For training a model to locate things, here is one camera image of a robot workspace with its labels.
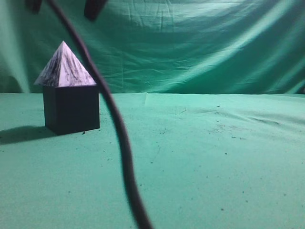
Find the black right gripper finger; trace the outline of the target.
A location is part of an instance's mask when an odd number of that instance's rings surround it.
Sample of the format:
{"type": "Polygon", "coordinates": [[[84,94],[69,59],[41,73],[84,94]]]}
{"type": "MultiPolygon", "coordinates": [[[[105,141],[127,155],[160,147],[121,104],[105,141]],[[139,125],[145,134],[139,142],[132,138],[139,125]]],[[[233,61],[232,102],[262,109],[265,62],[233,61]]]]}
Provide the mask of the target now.
{"type": "Polygon", "coordinates": [[[25,0],[25,7],[31,13],[39,13],[42,0],[25,0]]]}

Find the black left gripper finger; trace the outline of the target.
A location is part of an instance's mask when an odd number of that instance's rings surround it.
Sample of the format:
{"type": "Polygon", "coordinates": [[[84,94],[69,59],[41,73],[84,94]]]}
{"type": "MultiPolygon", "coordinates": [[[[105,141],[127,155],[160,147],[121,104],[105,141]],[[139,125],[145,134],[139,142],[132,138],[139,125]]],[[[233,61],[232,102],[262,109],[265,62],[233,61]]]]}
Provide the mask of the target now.
{"type": "Polygon", "coordinates": [[[89,21],[95,21],[106,3],[107,0],[86,0],[83,11],[84,17],[89,21]]]}

